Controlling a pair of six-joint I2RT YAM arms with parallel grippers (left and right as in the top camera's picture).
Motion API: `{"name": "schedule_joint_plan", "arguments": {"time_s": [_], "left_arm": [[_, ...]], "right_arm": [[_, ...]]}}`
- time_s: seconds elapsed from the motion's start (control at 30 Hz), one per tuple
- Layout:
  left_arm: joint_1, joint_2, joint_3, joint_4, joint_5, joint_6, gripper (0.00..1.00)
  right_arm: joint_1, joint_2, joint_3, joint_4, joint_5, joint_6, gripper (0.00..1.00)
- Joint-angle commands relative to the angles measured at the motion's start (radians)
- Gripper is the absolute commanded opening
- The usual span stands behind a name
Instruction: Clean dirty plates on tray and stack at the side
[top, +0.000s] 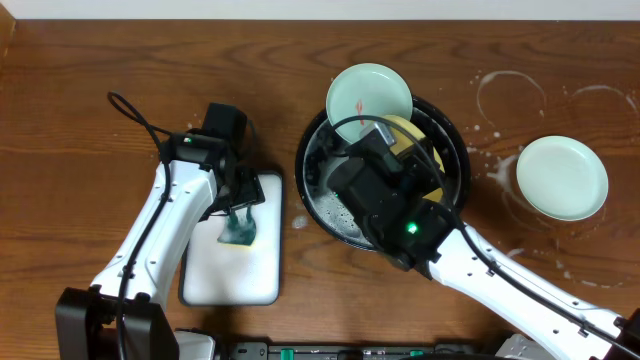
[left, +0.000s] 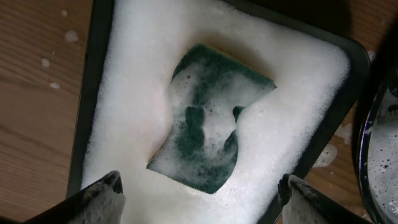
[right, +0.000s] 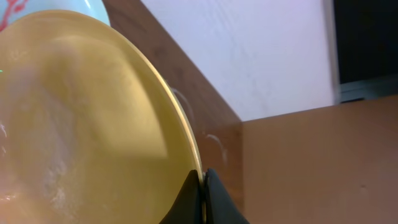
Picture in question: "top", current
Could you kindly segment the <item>green yellow sponge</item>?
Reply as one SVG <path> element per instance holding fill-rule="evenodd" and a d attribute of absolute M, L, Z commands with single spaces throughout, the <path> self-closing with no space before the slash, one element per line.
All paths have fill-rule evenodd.
<path fill-rule="evenodd" d="M 245 220 L 245 214 L 238 215 L 238 225 L 228 226 L 227 217 L 221 234 L 217 241 L 223 244 L 251 246 L 257 235 L 257 225 L 254 220 L 253 223 L 247 223 Z"/>

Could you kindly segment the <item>mint green plate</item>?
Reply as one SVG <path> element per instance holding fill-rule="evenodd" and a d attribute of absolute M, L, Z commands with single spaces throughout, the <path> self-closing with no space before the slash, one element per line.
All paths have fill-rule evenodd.
<path fill-rule="evenodd" d="M 394 70 L 362 63 L 345 69 L 333 80 L 325 108 L 332 125 L 359 115 L 394 115 L 409 120 L 413 100 L 407 83 Z"/>
<path fill-rule="evenodd" d="M 596 214 L 609 190 L 608 174 L 598 155 L 576 139 L 557 135 L 539 138 L 522 150 L 516 180 L 531 206 L 568 222 Z"/>

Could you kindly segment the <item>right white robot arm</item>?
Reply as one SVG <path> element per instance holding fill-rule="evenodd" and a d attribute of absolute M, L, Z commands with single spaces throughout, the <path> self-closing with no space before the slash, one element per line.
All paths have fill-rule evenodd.
<path fill-rule="evenodd" d="M 327 186 L 369 249 L 473 298 L 556 359 L 638 358 L 637 315 L 624 318 L 571 296 L 461 220 L 470 176 L 459 136 L 411 138 L 395 152 L 372 131 L 342 156 Z"/>

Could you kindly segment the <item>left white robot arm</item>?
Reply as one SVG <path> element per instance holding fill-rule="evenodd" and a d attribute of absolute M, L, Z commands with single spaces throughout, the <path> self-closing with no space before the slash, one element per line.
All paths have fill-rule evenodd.
<path fill-rule="evenodd" d="M 164 310 L 196 225 L 264 200 L 254 170 L 237 163 L 241 141 L 196 131 L 160 143 L 152 190 L 126 239 L 88 289 L 67 288 L 56 304 L 61 358 L 215 358 L 213 336 L 173 330 Z"/>

